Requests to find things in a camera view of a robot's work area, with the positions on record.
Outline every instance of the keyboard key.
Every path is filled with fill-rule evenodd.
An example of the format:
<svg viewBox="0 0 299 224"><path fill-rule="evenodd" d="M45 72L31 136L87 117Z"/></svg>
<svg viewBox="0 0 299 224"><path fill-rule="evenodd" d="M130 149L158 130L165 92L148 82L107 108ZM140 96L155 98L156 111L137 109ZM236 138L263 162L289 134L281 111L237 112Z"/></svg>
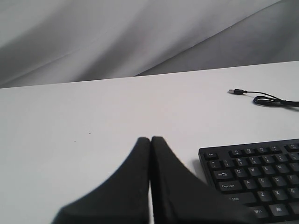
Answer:
<svg viewBox="0 0 299 224"><path fill-rule="evenodd" d="M299 198L299 190L298 188L288 188L288 192L293 199Z"/></svg>
<svg viewBox="0 0 299 224"><path fill-rule="evenodd" d="M280 153L280 152L281 152L280 148L277 147L277 146L271 146L271 147L270 147L270 151L271 151L272 153Z"/></svg>
<svg viewBox="0 0 299 224"><path fill-rule="evenodd" d="M216 160L218 159L217 153L205 153L205 159L206 160Z"/></svg>
<svg viewBox="0 0 299 224"><path fill-rule="evenodd" d="M285 191L282 189L273 190L272 192L273 192L274 196L276 197L276 199L279 201L288 199L288 195L286 195Z"/></svg>
<svg viewBox="0 0 299 224"><path fill-rule="evenodd" d="M271 202L272 197L268 191L258 191L257 195L259 196L262 202Z"/></svg>
<svg viewBox="0 0 299 224"><path fill-rule="evenodd" d="M275 171L272 168L272 166L263 166L262 169L266 175L274 175L275 174Z"/></svg>
<svg viewBox="0 0 299 224"><path fill-rule="evenodd" d="M286 182L282 176L274 176L273 181L277 186L283 187L286 185Z"/></svg>
<svg viewBox="0 0 299 224"><path fill-rule="evenodd" d="M299 146L297 144L290 144L286 146L286 150L289 152L299 151Z"/></svg>
<svg viewBox="0 0 299 224"><path fill-rule="evenodd" d="M294 172L299 172L299 163L295 162L295 163L290 163L289 166L291 167L291 169Z"/></svg>
<svg viewBox="0 0 299 224"><path fill-rule="evenodd" d="M260 176L260 175L262 175L261 171L257 167L249 167L248 171L249 171L251 176Z"/></svg>
<svg viewBox="0 0 299 224"><path fill-rule="evenodd" d="M270 188L272 187L272 184L270 180L267 177L264 178L258 178L257 180L262 188Z"/></svg>
<svg viewBox="0 0 299 224"><path fill-rule="evenodd" d="M212 169L220 169L221 168L221 164L219 163L218 160L209 161L209 164Z"/></svg>
<svg viewBox="0 0 299 224"><path fill-rule="evenodd" d="M286 167L285 164L279 164L279 165L276 165L276 169L278 170L278 172L280 172L281 174L286 174L286 173L289 173L290 170L288 167Z"/></svg>
<svg viewBox="0 0 299 224"><path fill-rule="evenodd" d="M289 154L289 157L290 157L290 159L293 160L293 161L298 161L298 160L299 160L299 155L298 155L298 153L290 153L290 154Z"/></svg>
<svg viewBox="0 0 299 224"><path fill-rule="evenodd" d="M290 184L292 184L292 185L297 185L297 184L299 184L299 178L298 178L297 175L295 175L295 174L293 174L293 175L288 175L287 178L288 178Z"/></svg>
<svg viewBox="0 0 299 224"><path fill-rule="evenodd" d="M244 184L247 189L256 189L257 188L256 182L253 179L244 180Z"/></svg>
<svg viewBox="0 0 299 224"><path fill-rule="evenodd" d="M274 159L271 155L263 155L262 159L265 163L274 163Z"/></svg>
<svg viewBox="0 0 299 224"><path fill-rule="evenodd" d="M299 215L299 202L289 203L289 206L294 214Z"/></svg>
<svg viewBox="0 0 299 224"><path fill-rule="evenodd" d="M288 158L286 158L286 156L283 154L276 154L275 157L278 162L288 162Z"/></svg>
<svg viewBox="0 0 299 224"><path fill-rule="evenodd" d="M265 147L259 147L257 148L257 152L263 154L263 153L267 153L268 150Z"/></svg>
<svg viewBox="0 0 299 224"><path fill-rule="evenodd" d="M239 156L242 156L243 153L240 149L235 149L235 150L232 150L230 151L230 156L231 157L239 157Z"/></svg>
<svg viewBox="0 0 299 224"><path fill-rule="evenodd" d="M223 164L225 168L232 168L235 167L235 164L232 160L223 160Z"/></svg>
<svg viewBox="0 0 299 224"><path fill-rule="evenodd" d="M258 219L268 218L269 214L263 206L250 207Z"/></svg>
<svg viewBox="0 0 299 224"><path fill-rule="evenodd" d="M269 208L270 208L272 214L275 217L288 216L289 215L289 212L286 209L284 204L272 204L272 205L269 205Z"/></svg>
<svg viewBox="0 0 299 224"><path fill-rule="evenodd" d="M245 158L238 158L236 159L236 162L240 167L248 166L248 163Z"/></svg>
<svg viewBox="0 0 299 224"><path fill-rule="evenodd" d="M221 191L236 191L242 189L239 181L219 182L218 185Z"/></svg>
<svg viewBox="0 0 299 224"><path fill-rule="evenodd" d="M229 180L233 178L233 174L229 169L214 171L216 180Z"/></svg>
<svg viewBox="0 0 299 224"><path fill-rule="evenodd" d="M225 195L229 200L239 202L241 204L252 204L256 202L256 197L252 192Z"/></svg>
<svg viewBox="0 0 299 224"><path fill-rule="evenodd" d="M255 153L254 149L250 149L250 148L245 149L244 152L246 155L253 155Z"/></svg>
<svg viewBox="0 0 299 224"><path fill-rule="evenodd" d="M252 165L259 165L261 164L260 159L257 156L249 157L249 161Z"/></svg>
<svg viewBox="0 0 299 224"><path fill-rule="evenodd" d="M245 178L248 177L247 173L243 168L235 169L235 174L238 178Z"/></svg>

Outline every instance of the usb cable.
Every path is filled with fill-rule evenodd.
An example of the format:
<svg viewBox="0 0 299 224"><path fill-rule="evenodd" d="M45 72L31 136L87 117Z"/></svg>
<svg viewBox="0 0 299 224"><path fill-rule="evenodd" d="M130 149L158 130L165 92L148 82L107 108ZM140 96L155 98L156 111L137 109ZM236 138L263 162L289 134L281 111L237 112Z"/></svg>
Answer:
<svg viewBox="0 0 299 224"><path fill-rule="evenodd" d="M258 93L263 94L266 96L257 96L253 99L253 102L257 105L262 106L272 106L272 107L299 107L299 101L287 101L282 100L280 98L277 98L275 96L272 96L270 94L264 93L264 92L255 92L255 91L246 91L246 90L229 90L228 93L235 94L235 95L243 95L246 93Z"/></svg>

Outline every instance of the usb connector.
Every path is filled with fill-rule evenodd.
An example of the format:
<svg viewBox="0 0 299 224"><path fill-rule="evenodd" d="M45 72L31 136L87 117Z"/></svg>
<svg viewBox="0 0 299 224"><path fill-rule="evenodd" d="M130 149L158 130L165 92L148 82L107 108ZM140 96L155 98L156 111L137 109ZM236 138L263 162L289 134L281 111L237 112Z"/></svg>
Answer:
<svg viewBox="0 0 299 224"><path fill-rule="evenodd" d="M235 94L235 95L242 95L244 93L247 93L247 91L246 90L234 89L234 90L229 90L228 93Z"/></svg>

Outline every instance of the desk surface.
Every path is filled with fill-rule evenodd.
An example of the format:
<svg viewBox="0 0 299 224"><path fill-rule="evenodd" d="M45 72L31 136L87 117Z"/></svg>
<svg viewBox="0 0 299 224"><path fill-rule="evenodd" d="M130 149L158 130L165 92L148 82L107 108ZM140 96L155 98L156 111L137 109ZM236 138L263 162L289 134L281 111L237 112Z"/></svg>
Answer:
<svg viewBox="0 0 299 224"><path fill-rule="evenodd" d="M299 138L299 62L0 89L0 223L49 223L106 180L139 136L164 136L199 178L200 147Z"/></svg>

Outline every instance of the black keyboard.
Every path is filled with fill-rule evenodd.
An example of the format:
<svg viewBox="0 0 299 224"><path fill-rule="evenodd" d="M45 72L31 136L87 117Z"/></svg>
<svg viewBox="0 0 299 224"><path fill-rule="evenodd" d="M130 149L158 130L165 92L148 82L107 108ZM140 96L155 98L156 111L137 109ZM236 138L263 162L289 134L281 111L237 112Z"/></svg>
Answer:
<svg viewBox="0 0 299 224"><path fill-rule="evenodd" d="M261 223L299 223L299 139L199 149L209 185Z"/></svg>

